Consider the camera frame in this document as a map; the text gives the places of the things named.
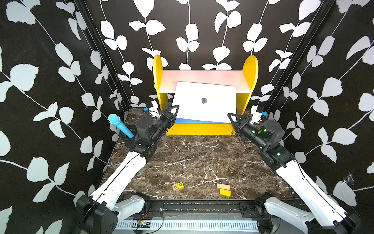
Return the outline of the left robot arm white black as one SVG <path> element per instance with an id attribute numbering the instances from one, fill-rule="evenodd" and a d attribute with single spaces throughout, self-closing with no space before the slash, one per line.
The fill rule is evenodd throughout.
<path id="1" fill-rule="evenodd" d="M 113 174 L 90 196 L 82 195 L 76 202 L 76 234 L 111 234 L 118 222 L 149 208 L 150 197 L 136 193 L 129 199 L 119 198 L 133 177 L 154 155 L 158 141 L 173 127 L 179 105 L 159 113 L 159 118 L 144 116 L 137 127 L 130 129 L 119 116 L 111 114 L 110 124 L 120 129 L 129 149 L 125 159 Z"/>

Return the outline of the silver laptop computer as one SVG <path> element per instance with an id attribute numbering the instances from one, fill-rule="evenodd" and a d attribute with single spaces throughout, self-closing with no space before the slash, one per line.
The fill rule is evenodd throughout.
<path id="1" fill-rule="evenodd" d="M 179 105 L 179 119 L 230 123 L 227 114 L 236 113 L 236 87 L 178 82 L 172 105 Z"/>

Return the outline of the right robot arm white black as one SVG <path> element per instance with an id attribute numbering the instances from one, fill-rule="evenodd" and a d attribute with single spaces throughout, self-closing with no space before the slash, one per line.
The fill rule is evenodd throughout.
<path id="1" fill-rule="evenodd" d="M 305 234 L 352 234 L 361 224 L 357 214 L 348 214 L 328 197 L 301 168 L 293 154 L 280 141 L 285 134 L 275 120 L 266 120 L 260 129 L 251 118 L 229 113 L 231 125 L 239 136 L 260 149 L 260 156 L 272 171 L 285 180 L 308 207 L 308 211 L 280 201 L 265 193 L 256 199 L 256 208 L 274 215 Z"/>

